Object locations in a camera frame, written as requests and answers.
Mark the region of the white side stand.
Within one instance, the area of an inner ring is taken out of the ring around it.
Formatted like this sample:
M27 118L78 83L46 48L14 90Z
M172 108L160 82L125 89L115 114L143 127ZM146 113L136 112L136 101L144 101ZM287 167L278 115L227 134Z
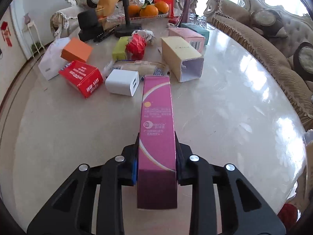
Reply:
M45 50L45 47L41 41L41 37L34 20L30 18L28 13L26 13L23 18L23 34L25 35L26 44L31 52L31 56L34 58L35 54L39 54L42 50Z

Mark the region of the red wrapper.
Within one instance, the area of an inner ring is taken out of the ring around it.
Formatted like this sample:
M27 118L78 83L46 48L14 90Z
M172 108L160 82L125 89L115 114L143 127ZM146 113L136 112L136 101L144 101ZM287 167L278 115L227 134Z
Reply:
M132 60L142 60L146 45L146 40L136 33L132 36L132 40L126 45L126 51L131 54Z

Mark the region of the yellow-green small box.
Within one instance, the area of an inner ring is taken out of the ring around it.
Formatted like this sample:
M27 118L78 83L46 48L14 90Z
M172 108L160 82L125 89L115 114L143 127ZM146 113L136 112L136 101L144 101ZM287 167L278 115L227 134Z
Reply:
M126 50L126 45L129 43L129 37L120 37L117 41L115 48L112 51L113 61L129 61L131 54Z

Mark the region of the magenta pink carton box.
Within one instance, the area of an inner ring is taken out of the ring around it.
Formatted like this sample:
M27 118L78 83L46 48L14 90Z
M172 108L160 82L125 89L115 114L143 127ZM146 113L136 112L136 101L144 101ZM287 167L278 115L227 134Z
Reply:
M167 76L144 78L138 154L137 207L176 209L176 139Z

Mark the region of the white charger box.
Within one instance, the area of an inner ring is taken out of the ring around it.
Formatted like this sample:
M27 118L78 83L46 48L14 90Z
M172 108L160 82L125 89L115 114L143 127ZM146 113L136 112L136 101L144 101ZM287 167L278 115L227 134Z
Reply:
M139 73L114 69L106 78L105 86L110 93L133 97L139 86Z

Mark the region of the orange square box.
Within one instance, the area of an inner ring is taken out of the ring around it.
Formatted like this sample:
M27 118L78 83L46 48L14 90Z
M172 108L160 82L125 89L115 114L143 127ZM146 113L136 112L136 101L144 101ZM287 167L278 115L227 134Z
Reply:
M93 51L93 47L89 46L83 41L80 41L77 38L73 38L63 48L60 56L61 58L69 62L81 61L81 62L86 63L92 51Z

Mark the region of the white paper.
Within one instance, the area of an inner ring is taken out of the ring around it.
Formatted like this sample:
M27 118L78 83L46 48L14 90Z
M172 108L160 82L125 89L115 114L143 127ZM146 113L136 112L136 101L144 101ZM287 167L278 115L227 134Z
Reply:
M146 29L142 29L142 30L135 30L132 33L132 37L134 35L139 35L141 36L147 44L153 46L156 40L156 36L154 35L154 33L151 30L146 30Z

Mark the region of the cream yellow box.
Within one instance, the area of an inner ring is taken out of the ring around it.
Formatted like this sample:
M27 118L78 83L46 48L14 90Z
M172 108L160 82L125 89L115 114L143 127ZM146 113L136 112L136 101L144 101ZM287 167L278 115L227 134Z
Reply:
M201 78L204 57L179 36L161 37L162 59L179 83Z

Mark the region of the teal bear box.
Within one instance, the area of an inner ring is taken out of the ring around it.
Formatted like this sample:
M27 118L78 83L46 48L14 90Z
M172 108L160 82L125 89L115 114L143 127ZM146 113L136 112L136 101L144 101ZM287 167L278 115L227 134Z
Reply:
M210 36L210 32L206 29L206 28L203 28L203 27L200 27L199 25L196 25L194 23L181 23L180 24L180 27L181 28L188 28L188 29L191 29L199 34L201 34L202 36L204 36L206 39L209 38Z

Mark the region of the red printed box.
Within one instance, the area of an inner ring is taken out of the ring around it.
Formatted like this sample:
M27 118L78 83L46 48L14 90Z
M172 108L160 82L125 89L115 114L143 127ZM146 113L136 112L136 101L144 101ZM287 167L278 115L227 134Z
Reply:
M86 99L103 83L99 69L81 61L71 61L59 74Z

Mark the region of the glass fruit tray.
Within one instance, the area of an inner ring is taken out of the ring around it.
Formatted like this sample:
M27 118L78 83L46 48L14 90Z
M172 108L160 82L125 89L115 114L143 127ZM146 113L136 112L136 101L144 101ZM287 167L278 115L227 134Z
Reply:
M144 16L144 17L133 17L130 18L130 22L142 22L146 20L152 20L152 19L158 19L158 18L166 18L168 16L168 13L166 14L159 14L156 16ZM109 23L125 23L125 15L122 12L114 13L107 17L107 22Z

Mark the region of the pink barcode box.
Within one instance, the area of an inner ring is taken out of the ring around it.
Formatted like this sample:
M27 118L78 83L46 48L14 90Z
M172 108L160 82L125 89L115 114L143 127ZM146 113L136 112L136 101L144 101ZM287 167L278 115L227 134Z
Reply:
M169 28L169 36L179 36L185 39L198 52L202 53L205 37L189 28Z

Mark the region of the clear plastic snack wrapper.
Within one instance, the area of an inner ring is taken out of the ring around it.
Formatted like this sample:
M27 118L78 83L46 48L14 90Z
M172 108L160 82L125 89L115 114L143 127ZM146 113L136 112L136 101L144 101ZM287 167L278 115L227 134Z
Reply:
M169 76L167 65L152 61L111 61L102 70L102 75L107 78L113 70L137 71L140 77L146 75Z

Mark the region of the black phone stand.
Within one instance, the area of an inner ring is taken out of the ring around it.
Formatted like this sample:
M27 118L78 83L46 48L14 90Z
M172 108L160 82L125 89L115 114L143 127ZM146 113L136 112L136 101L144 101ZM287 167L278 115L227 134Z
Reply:
M130 16L128 13L129 1L122 0L122 4L124 7L125 23L122 23L115 28L114 35L116 38L131 36L134 31L142 30L142 25L140 23L130 22Z

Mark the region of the red chinese knot decoration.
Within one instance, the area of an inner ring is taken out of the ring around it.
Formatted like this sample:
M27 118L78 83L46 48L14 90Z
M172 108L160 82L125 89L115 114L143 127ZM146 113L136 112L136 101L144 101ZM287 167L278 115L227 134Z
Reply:
M6 42L8 47L12 47L12 42L11 42L11 33L10 33L10 29L8 27L8 22L3 21L1 24L1 33L2 33L2 37L3 40Z

